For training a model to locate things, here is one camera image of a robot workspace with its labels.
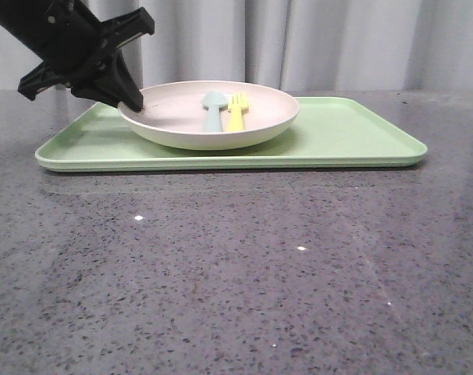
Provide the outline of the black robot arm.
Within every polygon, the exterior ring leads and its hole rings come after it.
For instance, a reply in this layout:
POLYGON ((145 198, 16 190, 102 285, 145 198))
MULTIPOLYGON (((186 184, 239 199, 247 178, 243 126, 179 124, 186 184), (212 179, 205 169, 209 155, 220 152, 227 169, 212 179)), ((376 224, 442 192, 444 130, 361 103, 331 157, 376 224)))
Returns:
POLYGON ((29 100, 61 84, 78 98, 143 109, 121 48, 155 32, 145 8, 100 21, 81 1, 0 1, 0 26, 41 59, 18 86, 29 100))

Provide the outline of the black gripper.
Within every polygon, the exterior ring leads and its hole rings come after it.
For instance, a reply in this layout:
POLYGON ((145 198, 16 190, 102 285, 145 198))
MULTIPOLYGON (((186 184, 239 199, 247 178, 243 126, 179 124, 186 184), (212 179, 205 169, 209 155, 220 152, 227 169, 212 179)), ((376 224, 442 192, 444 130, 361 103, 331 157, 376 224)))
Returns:
POLYGON ((112 107, 120 102, 138 113, 144 97, 120 49, 155 32, 145 8, 100 21, 85 6, 20 6, 21 41, 42 63, 21 79, 19 91, 30 100, 55 84, 78 98, 112 107))

